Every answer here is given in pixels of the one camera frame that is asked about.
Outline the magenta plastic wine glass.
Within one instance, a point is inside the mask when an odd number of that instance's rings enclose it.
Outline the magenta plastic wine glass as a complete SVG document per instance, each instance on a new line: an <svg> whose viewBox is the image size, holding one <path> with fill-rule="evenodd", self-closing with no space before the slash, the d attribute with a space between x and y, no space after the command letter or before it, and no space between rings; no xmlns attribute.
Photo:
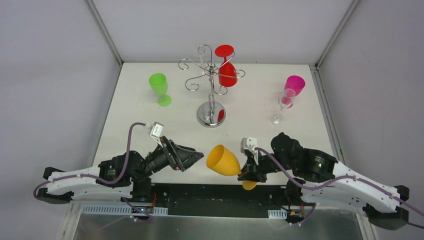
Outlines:
<svg viewBox="0 0 424 240"><path fill-rule="evenodd" d="M288 100L293 100L298 96L306 86L305 80L298 75L291 75L287 78L284 86L283 103L288 103Z"/></svg>

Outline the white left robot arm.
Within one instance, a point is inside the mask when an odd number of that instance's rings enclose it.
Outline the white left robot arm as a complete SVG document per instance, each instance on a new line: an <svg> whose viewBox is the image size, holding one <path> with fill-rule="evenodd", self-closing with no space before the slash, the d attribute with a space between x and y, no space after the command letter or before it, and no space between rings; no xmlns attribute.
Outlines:
<svg viewBox="0 0 424 240"><path fill-rule="evenodd" d="M153 198L151 176L166 167L184 172L204 157L194 148L161 137L154 151L142 157L135 150L104 160L97 166L68 171L46 167L46 180L33 196L49 204L71 201L123 201L144 203Z"/></svg>

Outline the green plastic wine glass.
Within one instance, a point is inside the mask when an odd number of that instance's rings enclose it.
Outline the green plastic wine glass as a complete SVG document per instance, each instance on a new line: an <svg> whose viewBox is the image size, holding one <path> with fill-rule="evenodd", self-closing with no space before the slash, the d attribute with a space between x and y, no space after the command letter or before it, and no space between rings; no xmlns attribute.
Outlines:
<svg viewBox="0 0 424 240"><path fill-rule="evenodd" d="M163 73L155 73L148 79L153 92L158 95L157 104L161 107L167 107L172 103L172 98L167 95L168 82Z"/></svg>

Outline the orange plastic wine glass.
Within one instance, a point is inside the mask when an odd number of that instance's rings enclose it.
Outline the orange plastic wine glass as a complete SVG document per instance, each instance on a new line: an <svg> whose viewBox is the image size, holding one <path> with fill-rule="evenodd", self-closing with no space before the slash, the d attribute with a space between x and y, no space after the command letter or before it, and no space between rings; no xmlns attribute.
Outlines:
<svg viewBox="0 0 424 240"><path fill-rule="evenodd" d="M206 158L206 166L226 177L241 176L242 169L237 157L224 145L215 146Z"/></svg>

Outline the chrome wine glass rack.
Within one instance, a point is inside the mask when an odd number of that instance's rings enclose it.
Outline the chrome wine glass rack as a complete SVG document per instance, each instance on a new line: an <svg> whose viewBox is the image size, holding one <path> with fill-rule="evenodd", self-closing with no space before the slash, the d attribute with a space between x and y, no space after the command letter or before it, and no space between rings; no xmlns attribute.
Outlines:
<svg viewBox="0 0 424 240"><path fill-rule="evenodd" d="M195 63L193 60L189 58L183 58L178 62L178 68L180 70L186 71L189 69L189 63L195 65L201 70L201 75L188 78L184 82L185 88L190 92L196 92L199 90L200 85L194 80L207 77L209 82L210 91L208 93L208 101L201 104L196 112L196 119L200 125L206 128L217 128L221 126L227 116L225 107L215 100L215 96L223 96L228 93L228 88L225 86L221 86L219 83L219 68L223 63L224 59L222 57L218 57L215 55L215 50L211 48L211 46L207 44L202 44L205 51L209 49L210 51L210 59L204 64L204 66ZM234 53L230 57L229 62L235 56ZM237 82L238 79L243 78L246 75L246 72L242 69L235 68Z"/></svg>

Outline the red plastic wine glass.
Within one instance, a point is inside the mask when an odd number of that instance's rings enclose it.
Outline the red plastic wine glass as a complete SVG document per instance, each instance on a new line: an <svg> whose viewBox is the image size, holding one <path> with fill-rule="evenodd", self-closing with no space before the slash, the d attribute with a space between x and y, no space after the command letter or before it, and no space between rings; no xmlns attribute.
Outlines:
<svg viewBox="0 0 424 240"><path fill-rule="evenodd" d="M220 45L214 51L217 57L223 58L223 63L218 70L218 79L219 84L226 88L233 87L238 81L236 69L229 62L234 52L234 48L228 44Z"/></svg>

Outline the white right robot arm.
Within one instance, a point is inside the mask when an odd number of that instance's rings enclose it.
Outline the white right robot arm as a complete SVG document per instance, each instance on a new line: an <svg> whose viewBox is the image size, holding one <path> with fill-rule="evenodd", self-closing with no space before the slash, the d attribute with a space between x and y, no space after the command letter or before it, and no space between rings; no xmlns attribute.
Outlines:
<svg viewBox="0 0 424 240"><path fill-rule="evenodd" d="M247 160L237 179L245 190L265 183L268 174L281 172L288 179L283 196L290 205L335 207L392 231L409 223L409 212L402 208L409 198L406 186L380 184L324 151L301 146L285 133L275 136L270 146L271 152L266 152L253 137L241 140L240 150Z"/></svg>

